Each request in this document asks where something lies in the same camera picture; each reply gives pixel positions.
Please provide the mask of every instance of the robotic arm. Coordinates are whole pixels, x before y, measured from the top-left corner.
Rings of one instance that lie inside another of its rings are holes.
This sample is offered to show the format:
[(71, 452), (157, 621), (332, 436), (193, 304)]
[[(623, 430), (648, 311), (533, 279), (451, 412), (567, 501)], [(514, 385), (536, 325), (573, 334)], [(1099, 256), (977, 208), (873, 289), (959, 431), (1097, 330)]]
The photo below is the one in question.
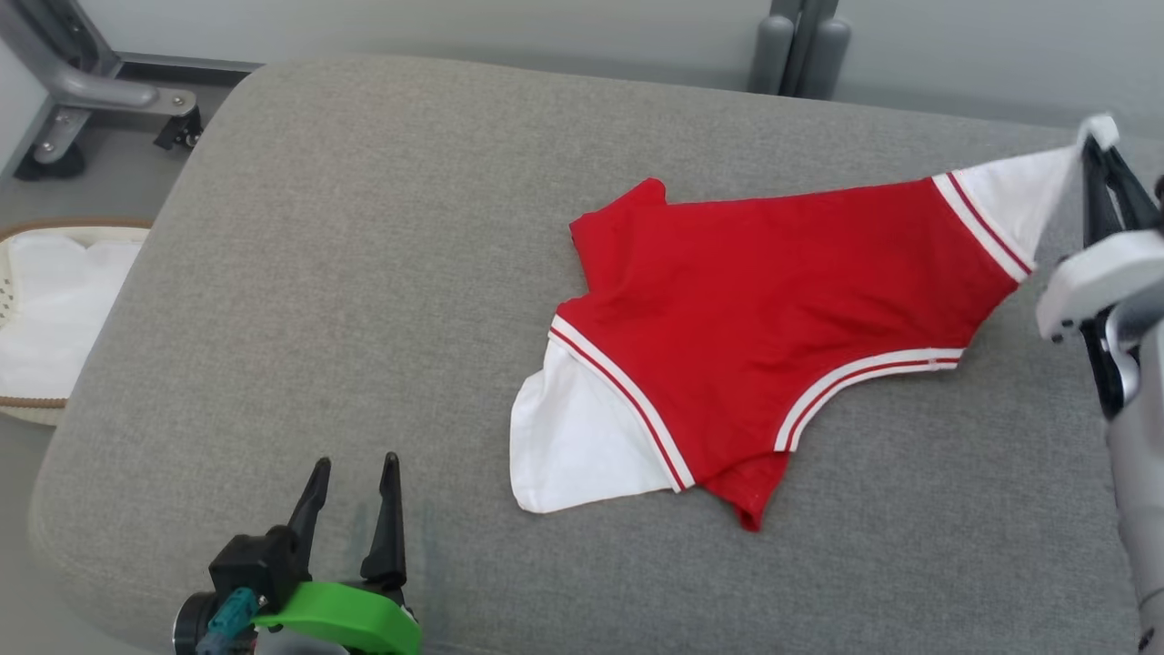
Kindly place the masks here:
[(417, 655), (420, 627), (402, 591), (400, 462), (395, 453), (384, 460), (371, 551), (363, 579), (352, 583), (314, 582), (307, 572), (331, 472), (329, 460), (315, 464), (286, 526), (237, 535), (219, 553), (210, 567), (214, 591), (187, 598), (175, 619), (176, 655)]
[(1087, 141), (1084, 181), (1084, 249), (1051, 275), (1038, 330), (1055, 343), (1069, 330), (1084, 337), (1107, 419), (1138, 652), (1164, 655), (1164, 214), (1110, 144)]

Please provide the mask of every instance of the white cloth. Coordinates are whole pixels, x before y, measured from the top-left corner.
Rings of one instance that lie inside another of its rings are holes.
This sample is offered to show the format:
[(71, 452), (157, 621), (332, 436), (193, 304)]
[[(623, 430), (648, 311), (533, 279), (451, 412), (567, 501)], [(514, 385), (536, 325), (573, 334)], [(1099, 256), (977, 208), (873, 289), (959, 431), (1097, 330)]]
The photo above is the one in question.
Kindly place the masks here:
[(30, 232), (7, 247), (16, 306), (0, 329), (0, 397), (69, 398), (141, 243)]
[(510, 483), (537, 514), (670, 489), (634, 411), (554, 342), (513, 404)]

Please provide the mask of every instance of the floor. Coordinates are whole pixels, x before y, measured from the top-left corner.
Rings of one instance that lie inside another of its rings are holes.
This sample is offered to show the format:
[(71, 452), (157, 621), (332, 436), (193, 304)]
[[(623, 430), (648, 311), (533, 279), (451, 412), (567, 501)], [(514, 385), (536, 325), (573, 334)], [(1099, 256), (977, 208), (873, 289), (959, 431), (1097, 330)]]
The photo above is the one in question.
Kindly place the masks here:
[[(183, 86), (198, 94), (204, 116), (229, 85)], [(0, 228), (41, 218), (116, 215), (152, 219), (189, 156), (152, 144), (165, 120), (158, 116), (94, 115), (78, 143), (87, 168), (74, 179), (0, 180)], [(33, 483), (52, 430), (0, 415), (0, 635), (3, 653), (41, 655), (146, 655), (84, 622), (64, 605), (33, 562), (27, 512)]]

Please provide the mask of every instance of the red and white stripe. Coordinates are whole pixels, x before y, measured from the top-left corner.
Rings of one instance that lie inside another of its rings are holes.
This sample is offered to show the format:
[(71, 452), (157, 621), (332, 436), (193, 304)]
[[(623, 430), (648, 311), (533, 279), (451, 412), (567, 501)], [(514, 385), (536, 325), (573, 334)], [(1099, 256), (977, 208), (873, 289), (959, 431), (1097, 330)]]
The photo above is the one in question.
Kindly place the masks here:
[(950, 208), (994, 261), (1016, 282), (1025, 279), (1035, 269), (1035, 262), (1027, 256), (1024, 248), (1014, 240), (1009, 230), (974, 204), (974, 199), (966, 193), (966, 185), (959, 180), (958, 171), (935, 175), (932, 179)]
[(900, 373), (922, 373), (954, 369), (961, 358), (961, 349), (918, 349), (896, 351), (866, 357), (846, 364), (824, 376), (793, 404), (776, 433), (775, 451), (793, 451), (800, 444), (801, 434), (832, 397), (842, 390), (873, 378)]
[(672, 489), (681, 492), (694, 486), (695, 478), (691, 477), (691, 472), (687, 469), (683, 455), (679, 453), (679, 447), (672, 440), (670, 432), (667, 430), (662, 418), (659, 417), (659, 413), (651, 405), (651, 401), (647, 400), (643, 391), (639, 390), (638, 385), (560, 315), (555, 315), (554, 320), (549, 323), (549, 340), (565, 348), (567, 353), (577, 356), (579, 362), (590, 371), (597, 373), (599, 378), (610, 383), (626, 399), (631, 407), (634, 408), (636, 415), (654, 442), (655, 448), (653, 450), (667, 470)]

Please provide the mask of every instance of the caster wheel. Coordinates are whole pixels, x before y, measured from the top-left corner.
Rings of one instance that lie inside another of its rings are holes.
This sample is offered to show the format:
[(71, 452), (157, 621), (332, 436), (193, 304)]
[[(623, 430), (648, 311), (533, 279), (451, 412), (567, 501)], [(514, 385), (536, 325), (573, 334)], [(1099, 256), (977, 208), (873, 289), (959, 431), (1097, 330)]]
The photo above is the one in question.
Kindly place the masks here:
[(172, 116), (162, 128), (162, 133), (154, 140), (154, 144), (165, 150), (173, 149), (175, 144), (193, 149), (198, 144), (198, 138), (203, 135), (203, 114), (194, 107), (186, 115)]
[(77, 143), (71, 143), (63, 157), (47, 164), (36, 161), (34, 151), (35, 148), (29, 150), (16, 166), (16, 179), (24, 181), (36, 181), (45, 177), (69, 179), (85, 172), (85, 155), (80, 152)]

